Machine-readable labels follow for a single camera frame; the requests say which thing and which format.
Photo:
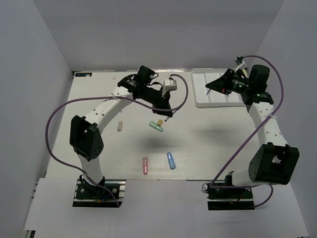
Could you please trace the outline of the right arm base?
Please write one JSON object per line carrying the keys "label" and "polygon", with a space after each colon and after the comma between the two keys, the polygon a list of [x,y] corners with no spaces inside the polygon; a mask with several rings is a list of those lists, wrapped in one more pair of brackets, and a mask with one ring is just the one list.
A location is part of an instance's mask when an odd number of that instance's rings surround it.
{"label": "right arm base", "polygon": [[202,185],[202,191],[207,194],[209,211],[242,211],[255,210],[253,194],[250,189],[210,188],[211,182]]}

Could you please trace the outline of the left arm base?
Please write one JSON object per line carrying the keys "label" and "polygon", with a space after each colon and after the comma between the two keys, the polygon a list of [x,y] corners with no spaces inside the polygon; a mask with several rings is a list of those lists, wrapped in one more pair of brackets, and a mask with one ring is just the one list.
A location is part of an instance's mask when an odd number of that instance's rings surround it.
{"label": "left arm base", "polygon": [[106,189],[90,184],[86,178],[80,176],[77,180],[72,207],[119,208],[124,198],[125,184],[125,180],[104,180],[103,186],[112,192],[118,206]]}

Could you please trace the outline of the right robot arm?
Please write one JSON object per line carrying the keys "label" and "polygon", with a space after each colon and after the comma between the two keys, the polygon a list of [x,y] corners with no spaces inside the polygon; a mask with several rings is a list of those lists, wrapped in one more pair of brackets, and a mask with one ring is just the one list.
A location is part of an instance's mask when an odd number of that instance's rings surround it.
{"label": "right robot arm", "polygon": [[220,78],[208,83],[206,88],[229,95],[241,96],[251,116],[258,135],[260,147],[251,159],[247,169],[231,172],[224,184],[224,193],[231,198],[241,193],[242,187],[260,184],[289,183],[300,153],[291,147],[283,137],[277,119],[272,96],[266,92],[270,69],[256,64],[249,77],[241,69],[228,69]]}

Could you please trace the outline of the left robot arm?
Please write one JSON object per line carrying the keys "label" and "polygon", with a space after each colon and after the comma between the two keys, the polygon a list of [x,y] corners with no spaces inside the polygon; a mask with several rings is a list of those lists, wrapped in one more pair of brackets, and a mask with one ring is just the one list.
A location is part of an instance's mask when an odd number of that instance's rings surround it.
{"label": "left robot arm", "polygon": [[110,99],[104,100],[86,115],[74,116],[71,120],[70,145],[78,155],[86,180],[93,180],[87,191],[94,198],[104,194],[105,178],[101,172],[99,155],[104,143],[101,133],[109,122],[133,100],[142,99],[156,108],[157,114],[171,117],[170,92],[177,89],[177,83],[169,77],[161,89],[150,87],[155,72],[141,66],[136,74],[121,79],[113,90]]}

